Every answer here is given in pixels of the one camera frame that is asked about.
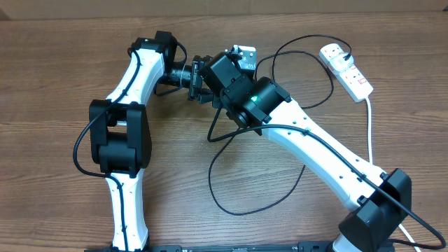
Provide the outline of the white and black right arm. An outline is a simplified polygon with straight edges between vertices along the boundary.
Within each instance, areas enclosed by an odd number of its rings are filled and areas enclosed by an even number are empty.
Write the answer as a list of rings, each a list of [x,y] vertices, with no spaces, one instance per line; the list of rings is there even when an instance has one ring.
[[[409,216],[412,182],[402,170],[390,174],[363,160],[319,127],[274,80],[252,80],[224,52],[200,74],[239,132],[257,132],[292,153],[349,210],[331,251],[379,251]]]

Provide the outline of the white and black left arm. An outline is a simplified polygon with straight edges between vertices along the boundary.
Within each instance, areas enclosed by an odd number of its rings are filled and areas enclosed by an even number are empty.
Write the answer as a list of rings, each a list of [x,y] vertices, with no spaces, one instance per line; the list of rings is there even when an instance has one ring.
[[[210,56],[196,56],[191,66],[175,61],[180,43],[168,31],[138,38],[127,52],[129,66],[118,86],[89,107],[92,160],[111,194],[114,235],[108,251],[145,251],[149,231],[144,218],[143,178],[152,151],[146,105],[158,83],[176,90],[189,88],[199,65]]]

